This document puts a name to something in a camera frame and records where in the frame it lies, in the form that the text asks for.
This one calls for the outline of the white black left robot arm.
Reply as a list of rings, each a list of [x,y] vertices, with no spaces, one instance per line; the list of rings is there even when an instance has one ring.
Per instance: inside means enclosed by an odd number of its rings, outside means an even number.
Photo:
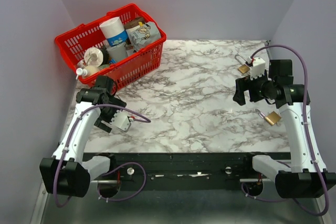
[[[99,76],[93,87],[76,95],[74,116],[69,128],[51,158],[40,162],[40,173],[50,194],[83,197],[90,182],[100,175],[112,179],[116,166],[106,155],[83,160],[86,143],[93,127],[111,132],[113,127],[128,131],[131,122],[123,111],[126,103],[115,97],[117,85],[107,76]]]

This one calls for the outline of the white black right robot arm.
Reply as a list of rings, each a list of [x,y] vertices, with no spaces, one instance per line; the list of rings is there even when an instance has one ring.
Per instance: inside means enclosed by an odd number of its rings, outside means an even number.
[[[275,101],[286,127],[291,164],[287,167],[268,155],[255,155],[243,162],[242,173],[249,178],[261,173],[273,181],[281,198],[318,198],[323,185],[335,185],[335,173],[328,172],[319,153],[310,117],[310,99],[304,98],[305,87],[295,84],[291,60],[271,60],[269,67],[257,57],[250,63],[249,75],[236,79],[233,100],[245,105],[245,91],[250,101]]]

